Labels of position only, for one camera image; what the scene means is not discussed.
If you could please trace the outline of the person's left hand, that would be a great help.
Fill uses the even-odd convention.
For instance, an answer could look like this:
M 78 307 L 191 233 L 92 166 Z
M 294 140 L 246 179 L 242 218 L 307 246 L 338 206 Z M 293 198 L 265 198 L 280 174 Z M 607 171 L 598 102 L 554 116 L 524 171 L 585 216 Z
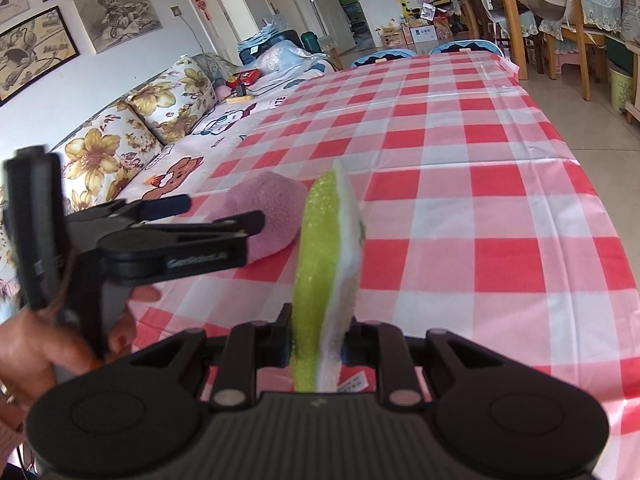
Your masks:
M 82 375 L 130 352 L 136 321 L 129 310 L 119 315 L 99 358 L 78 333 L 53 324 L 44 311 L 23 308 L 1 324 L 1 400 L 11 408 L 28 408 L 56 385 L 55 367 Z

